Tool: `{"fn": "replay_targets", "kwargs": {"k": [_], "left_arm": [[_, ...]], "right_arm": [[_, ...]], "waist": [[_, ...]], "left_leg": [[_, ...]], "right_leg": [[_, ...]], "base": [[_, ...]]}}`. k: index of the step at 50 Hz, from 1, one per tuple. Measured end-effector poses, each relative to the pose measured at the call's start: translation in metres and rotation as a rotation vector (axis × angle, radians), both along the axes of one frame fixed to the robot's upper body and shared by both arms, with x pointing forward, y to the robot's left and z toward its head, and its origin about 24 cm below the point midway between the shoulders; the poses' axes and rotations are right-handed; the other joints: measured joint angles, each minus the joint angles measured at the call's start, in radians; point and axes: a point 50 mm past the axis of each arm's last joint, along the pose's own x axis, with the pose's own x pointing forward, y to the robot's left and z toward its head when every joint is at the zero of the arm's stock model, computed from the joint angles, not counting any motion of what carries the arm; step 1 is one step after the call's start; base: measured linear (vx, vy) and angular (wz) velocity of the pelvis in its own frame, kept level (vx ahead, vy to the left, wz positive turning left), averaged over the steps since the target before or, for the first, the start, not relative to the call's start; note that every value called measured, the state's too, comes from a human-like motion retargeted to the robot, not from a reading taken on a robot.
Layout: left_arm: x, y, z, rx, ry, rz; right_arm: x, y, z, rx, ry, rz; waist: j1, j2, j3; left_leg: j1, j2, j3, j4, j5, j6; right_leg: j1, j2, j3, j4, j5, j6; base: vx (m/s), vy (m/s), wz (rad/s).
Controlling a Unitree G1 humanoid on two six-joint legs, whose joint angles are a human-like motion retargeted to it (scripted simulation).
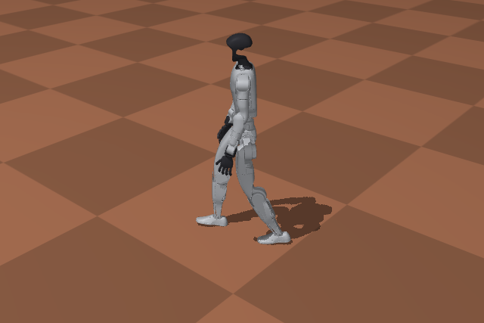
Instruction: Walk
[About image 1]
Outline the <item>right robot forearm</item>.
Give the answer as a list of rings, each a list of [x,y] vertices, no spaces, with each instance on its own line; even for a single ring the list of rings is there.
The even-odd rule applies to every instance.
[[[227,115],[227,116],[230,117],[230,120],[229,120],[228,123],[233,123],[233,117],[234,117],[235,114],[236,114],[236,112],[235,112],[235,108],[234,108],[234,102],[232,102],[231,108],[229,109],[228,115]]]

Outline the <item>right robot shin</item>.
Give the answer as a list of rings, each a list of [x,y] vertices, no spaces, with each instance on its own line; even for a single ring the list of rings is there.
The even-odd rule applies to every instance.
[[[227,192],[227,184],[219,184],[216,182],[215,177],[213,176],[212,180],[212,198],[213,198],[213,211],[215,219],[220,219],[221,211],[222,211],[222,204],[226,197]],[[216,216],[217,215],[217,216]],[[219,218],[218,218],[219,217]]]

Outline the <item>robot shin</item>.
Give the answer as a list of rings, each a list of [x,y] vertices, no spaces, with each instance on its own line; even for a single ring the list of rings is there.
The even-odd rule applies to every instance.
[[[226,197],[227,192],[227,184],[219,184],[216,182],[215,177],[213,176],[212,180],[212,198],[213,198],[213,211],[215,219],[220,219],[221,211],[222,211],[222,204]],[[217,215],[217,216],[216,216]],[[219,217],[219,218],[218,218]]]
[[[269,199],[265,199],[265,196],[260,192],[254,193],[251,197],[251,200],[249,198],[247,199],[259,218],[269,227],[275,236],[281,236],[281,229],[275,219],[276,215],[272,209]]]

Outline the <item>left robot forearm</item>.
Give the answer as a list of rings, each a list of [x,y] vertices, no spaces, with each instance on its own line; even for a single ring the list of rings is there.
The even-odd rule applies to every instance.
[[[231,138],[228,140],[228,148],[226,153],[234,155],[234,151],[240,144],[240,139],[244,131],[244,118],[240,114],[237,114],[233,119]]]

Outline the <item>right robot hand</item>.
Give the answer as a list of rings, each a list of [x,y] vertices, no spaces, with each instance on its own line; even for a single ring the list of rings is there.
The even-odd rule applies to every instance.
[[[228,123],[229,120],[230,117],[226,116],[225,125],[218,132],[217,138],[219,139],[219,143],[221,142],[221,139],[223,139],[227,131],[233,126],[233,123]]]

